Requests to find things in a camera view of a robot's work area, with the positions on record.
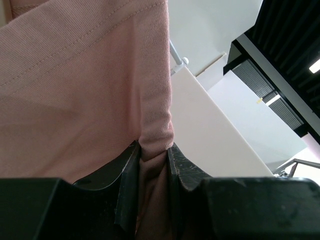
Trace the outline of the pink t shirt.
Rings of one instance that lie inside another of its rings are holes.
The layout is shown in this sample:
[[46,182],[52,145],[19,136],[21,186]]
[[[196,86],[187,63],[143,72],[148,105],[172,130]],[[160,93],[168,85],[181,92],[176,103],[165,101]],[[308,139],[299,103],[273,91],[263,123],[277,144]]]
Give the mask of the pink t shirt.
[[138,240],[170,240],[165,0],[12,0],[0,29],[0,175],[74,183],[141,146]]

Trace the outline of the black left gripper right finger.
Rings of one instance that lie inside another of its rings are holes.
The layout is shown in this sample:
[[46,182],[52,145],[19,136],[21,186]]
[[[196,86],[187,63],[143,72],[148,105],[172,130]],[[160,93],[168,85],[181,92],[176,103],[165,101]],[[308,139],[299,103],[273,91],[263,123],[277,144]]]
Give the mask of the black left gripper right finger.
[[320,187],[306,178],[209,176],[167,151],[175,240],[317,240]]

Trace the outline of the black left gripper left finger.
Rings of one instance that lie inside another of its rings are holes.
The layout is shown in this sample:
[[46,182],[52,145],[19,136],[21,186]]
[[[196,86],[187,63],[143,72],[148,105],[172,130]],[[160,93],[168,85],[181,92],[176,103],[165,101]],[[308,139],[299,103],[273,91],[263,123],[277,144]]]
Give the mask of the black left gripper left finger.
[[60,178],[3,178],[3,240],[132,240],[138,210],[141,147],[71,184]]

